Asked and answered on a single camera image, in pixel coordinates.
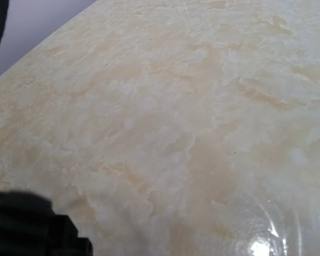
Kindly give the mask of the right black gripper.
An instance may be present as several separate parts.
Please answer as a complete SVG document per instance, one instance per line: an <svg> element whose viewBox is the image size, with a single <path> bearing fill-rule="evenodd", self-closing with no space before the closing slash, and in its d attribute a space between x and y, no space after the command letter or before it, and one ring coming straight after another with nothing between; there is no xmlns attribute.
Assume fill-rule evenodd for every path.
<svg viewBox="0 0 320 256"><path fill-rule="evenodd" d="M45 197L0 191L0 255L92 255L93 246L68 215Z"/></svg>

